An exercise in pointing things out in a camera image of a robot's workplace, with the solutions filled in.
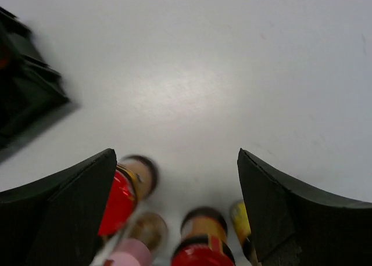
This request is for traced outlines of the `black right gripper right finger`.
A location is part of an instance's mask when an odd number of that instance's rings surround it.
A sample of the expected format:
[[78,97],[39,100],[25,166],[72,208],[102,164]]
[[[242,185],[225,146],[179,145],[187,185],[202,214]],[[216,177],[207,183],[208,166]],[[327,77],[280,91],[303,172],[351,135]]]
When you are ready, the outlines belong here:
[[371,264],[371,203],[316,188],[244,149],[237,164],[262,265]]

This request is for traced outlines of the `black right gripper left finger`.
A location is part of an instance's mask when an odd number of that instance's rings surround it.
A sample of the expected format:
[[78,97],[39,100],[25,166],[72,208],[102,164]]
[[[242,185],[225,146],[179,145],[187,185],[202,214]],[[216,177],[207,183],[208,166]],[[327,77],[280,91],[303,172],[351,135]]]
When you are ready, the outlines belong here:
[[1,265],[90,265],[116,163],[106,149],[1,192]]

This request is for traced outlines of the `red-lid sauce jar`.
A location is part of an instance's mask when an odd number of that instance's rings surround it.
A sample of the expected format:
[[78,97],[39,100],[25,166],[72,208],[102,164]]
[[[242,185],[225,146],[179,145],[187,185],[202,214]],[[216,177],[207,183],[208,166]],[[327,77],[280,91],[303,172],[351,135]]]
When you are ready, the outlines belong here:
[[180,234],[171,266],[235,265],[227,245],[227,223],[218,210],[208,206],[191,210],[182,221]]
[[138,204],[155,190],[159,179],[157,164],[143,155],[129,155],[116,165],[112,186],[99,226],[99,236],[111,236],[122,229]]

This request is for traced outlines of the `pink-lid spice bottle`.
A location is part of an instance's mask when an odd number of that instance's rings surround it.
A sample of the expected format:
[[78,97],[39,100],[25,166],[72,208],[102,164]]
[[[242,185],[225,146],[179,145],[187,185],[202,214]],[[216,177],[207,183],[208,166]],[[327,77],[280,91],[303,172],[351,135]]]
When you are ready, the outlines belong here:
[[169,229],[163,217],[145,211],[133,220],[104,215],[91,265],[152,265],[164,249]]

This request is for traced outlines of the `beige-cap small yellow bottle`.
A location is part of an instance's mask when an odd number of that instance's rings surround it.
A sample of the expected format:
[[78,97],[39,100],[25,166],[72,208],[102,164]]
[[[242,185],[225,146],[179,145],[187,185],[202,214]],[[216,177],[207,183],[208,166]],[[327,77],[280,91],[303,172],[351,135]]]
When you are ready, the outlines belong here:
[[256,250],[252,243],[252,231],[245,203],[242,199],[232,204],[229,215],[245,258],[251,265],[261,265],[261,263],[258,262]]

